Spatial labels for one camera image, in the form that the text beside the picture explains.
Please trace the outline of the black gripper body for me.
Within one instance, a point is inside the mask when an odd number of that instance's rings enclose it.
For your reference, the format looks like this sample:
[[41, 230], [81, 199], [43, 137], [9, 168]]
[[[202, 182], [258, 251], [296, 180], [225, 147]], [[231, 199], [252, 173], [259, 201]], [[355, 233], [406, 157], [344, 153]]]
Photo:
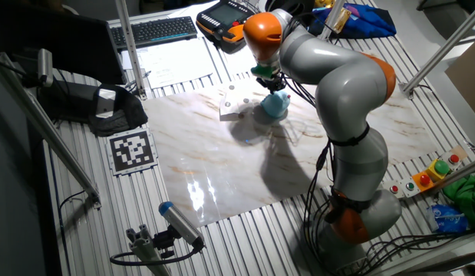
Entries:
[[256, 81], [263, 87], [286, 87], [282, 74], [273, 75], [270, 78], [257, 75]]

